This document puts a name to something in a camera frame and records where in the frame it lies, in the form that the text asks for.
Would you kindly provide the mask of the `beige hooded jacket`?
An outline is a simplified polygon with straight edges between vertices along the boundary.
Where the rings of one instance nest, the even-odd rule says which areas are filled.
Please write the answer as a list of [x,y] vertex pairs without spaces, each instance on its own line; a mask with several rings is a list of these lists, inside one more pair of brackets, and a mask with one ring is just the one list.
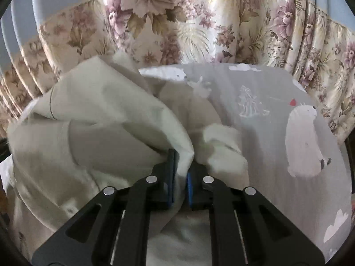
[[8,129],[18,198],[12,235],[32,257],[104,187],[149,175],[170,148],[179,154],[172,209],[151,218],[148,265],[210,265],[207,212],[183,206],[193,161],[236,189],[249,183],[241,133],[222,123],[199,87],[150,86],[123,52],[71,69]]

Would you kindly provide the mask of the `grey polar bear bedsheet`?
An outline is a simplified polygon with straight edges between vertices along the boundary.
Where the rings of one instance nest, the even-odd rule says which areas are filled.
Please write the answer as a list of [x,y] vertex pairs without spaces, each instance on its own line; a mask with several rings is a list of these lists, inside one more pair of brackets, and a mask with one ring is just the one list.
[[[302,86],[285,70],[248,64],[191,64],[138,69],[153,88],[167,81],[198,86],[222,123],[241,133],[249,183],[287,216],[330,262],[351,229],[351,179],[337,141]],[[1,229],[12,235],[18,195],[1,164],[9,201]]]

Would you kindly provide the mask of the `blue floral curtain right panel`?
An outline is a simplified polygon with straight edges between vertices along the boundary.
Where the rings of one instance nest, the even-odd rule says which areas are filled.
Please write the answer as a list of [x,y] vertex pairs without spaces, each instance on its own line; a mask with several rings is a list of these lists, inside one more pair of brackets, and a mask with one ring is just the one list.
[[1,136],[63,73],[118,50],[139,67],[283,68],[339,142],[354,130],[354,13],[345,0],[10,0],[1,14]]

